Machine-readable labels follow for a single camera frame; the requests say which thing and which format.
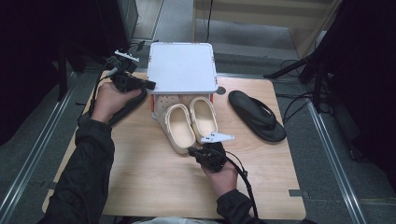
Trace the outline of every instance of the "lid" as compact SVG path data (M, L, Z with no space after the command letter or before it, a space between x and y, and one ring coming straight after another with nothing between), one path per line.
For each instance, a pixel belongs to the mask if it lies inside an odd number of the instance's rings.
M213 93L218 89L213 49L206 43L153 43L148 58L153 94Z

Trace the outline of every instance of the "wooden board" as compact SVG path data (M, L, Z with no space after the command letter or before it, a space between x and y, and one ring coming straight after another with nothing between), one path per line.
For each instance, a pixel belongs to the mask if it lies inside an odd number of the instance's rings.
M304 219L302 197L290 197L299 189L287 139L268 143L257 137L233 112L228 92L240 90L267 104L280 119L274 88L269 80L218 77L226 88L214 95L220 133L235 139L223 142L248 170L248 180L265 219ZM138 217L219 218L217 196L195 158L181 156L171 147L160 124L151 117L149 98L112 131L116 146L104 215ZM54 178L57 182L75 148L74 137ZM247 194L239 177L238 189ZM48 206L49 196L43 203Z

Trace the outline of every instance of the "left hand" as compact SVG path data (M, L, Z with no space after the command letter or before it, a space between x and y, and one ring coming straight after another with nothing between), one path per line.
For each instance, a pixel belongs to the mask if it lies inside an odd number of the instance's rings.
M105 82L99 87L98 96L95 103L91 119L98 120L103 123L113 117L117 111L122 109L126 102L138 96L142 91L140 89L120 92L112 82Z

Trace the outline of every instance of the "black jacket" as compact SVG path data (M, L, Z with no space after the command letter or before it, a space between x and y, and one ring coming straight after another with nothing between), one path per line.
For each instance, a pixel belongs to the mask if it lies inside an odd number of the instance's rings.
M76 146L39 224L99 221L114 161L111 127L95 120L85 122L76 132ZM236 189L218 199L218 213L232 223L264 223L250 217L250 208L250 199Z

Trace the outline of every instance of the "clog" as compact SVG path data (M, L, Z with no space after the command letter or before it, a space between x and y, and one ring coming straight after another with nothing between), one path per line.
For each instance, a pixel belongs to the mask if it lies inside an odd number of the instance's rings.
M195 146L189 110L177 95L159 95L155 100L154 114L177 153L186 154L188 147Z
M187 106L191 116L191 127L196 140L218 131L216 112L213 104L203 95L180 95L180 101Z

